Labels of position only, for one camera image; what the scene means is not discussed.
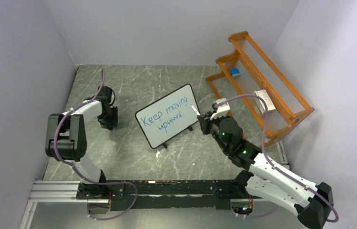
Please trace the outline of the white marker pen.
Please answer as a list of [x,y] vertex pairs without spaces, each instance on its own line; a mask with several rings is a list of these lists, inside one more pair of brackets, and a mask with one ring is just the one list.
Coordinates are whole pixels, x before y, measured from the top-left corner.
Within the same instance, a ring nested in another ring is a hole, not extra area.
[[197,116],[200,116],[199,111],[193,106],[191,105],[192,109],[194,110],[194,112],[196,113]]

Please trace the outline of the white board black frame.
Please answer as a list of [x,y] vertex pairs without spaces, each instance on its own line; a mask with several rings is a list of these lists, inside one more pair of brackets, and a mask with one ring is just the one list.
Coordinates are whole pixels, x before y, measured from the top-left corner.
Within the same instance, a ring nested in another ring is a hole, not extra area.
[[198,104],[187,83],[138,110],[134,117],[150,148],[156,149],[198,122]]

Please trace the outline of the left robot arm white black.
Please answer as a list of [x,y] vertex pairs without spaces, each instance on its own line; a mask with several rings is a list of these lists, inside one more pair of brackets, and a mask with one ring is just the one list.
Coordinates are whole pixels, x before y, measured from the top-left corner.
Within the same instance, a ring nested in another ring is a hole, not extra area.
[[48,157],[67,164],[79,177],[78,193],[83,197],[100,199],[110,191],[104,172],[86,155],[86,125],[97,119],[104,129],[118,125],[118,108],[112,88],[98,88],[97,94],[87,98],[69,112],[51,114],[48,118],[45,152]]

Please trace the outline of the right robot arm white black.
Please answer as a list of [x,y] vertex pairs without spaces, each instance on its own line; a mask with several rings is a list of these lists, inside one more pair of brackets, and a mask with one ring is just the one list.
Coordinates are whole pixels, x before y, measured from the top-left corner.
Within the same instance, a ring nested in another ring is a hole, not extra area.
[[202,133],[211,135],[227,158],[243,169],[241,180],[233,185],[234,193],[240,198],[250,194],[275,203],[309,229],[323,228],[334,205],[331,186],[304,179],[264,155],[243,138],[242,128],[232,117],[212,116],[207,112],[197,119]]

